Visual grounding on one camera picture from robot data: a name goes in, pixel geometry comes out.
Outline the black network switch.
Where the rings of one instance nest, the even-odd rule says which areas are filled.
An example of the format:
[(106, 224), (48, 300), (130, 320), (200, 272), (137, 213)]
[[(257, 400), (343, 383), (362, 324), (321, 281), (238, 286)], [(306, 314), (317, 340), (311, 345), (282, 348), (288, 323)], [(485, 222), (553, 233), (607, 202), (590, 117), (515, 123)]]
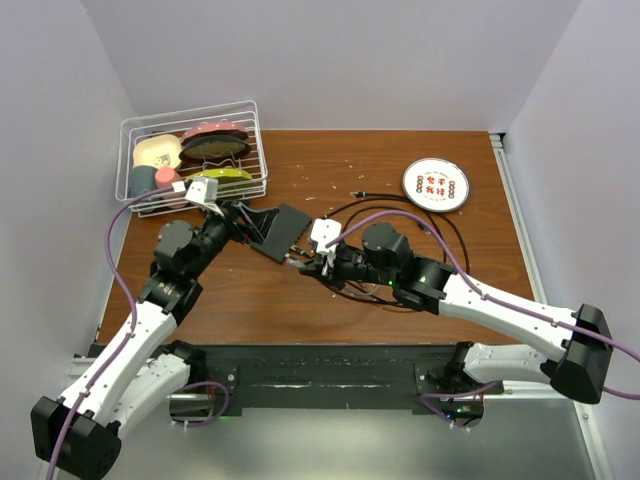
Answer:
[(301, 238), (311, 224), (312, 218), (288, 205), (278, 206), (279, 214), (274, 220), (265, 240), (252, 241), (251, 248), (278, 264), (283, 264), (289, 250)]

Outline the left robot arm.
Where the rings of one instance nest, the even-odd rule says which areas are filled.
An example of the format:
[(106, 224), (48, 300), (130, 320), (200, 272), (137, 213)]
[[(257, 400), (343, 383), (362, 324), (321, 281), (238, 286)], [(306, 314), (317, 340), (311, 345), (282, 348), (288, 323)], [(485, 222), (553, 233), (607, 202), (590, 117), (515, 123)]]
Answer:
[(30, 413), (37, 457), (46, 476), (66, 472), (79, 479), (102, 479), (113, 468), (124, 439), (167, 396), (202, 387), (206, 355), (176, 341), (160, 347), (198, 300), (201, 274), (231, 241), (249, 244), (283, 261), (291, 239), (282, 229), (295, 211), (281, 204), (253, 209), (242, 201), (209, 204), (204, 222), (173, 220), (159, 231), (150, 276), (139, 296), (127, 297), (130, 313), (118, 333), (85, 372), (57, 398), (41, 397)]

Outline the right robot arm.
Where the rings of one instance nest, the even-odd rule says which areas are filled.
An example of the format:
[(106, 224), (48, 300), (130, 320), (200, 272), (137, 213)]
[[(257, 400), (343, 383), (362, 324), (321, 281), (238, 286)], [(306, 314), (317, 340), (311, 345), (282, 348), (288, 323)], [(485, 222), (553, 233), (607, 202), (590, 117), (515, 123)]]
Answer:
[(334, 220), (313, 222), (309, 240), (315, 255), (302, 274), (336, 288), (347, 282), (388, 287), (404, 308), (464, 319), (514, 339), (512, 345), (459, 346), (445, 369), (452, 390), (466, 393), (477, 384), (516, 380), (548, 384), (581, 403), (600, 402), (612, 356), (600, 309), (553, 307), (493, 288), (456, 262), (415, 253), (387, 222), (368, 226), (359, 248), (341, 240), (340, 232)]

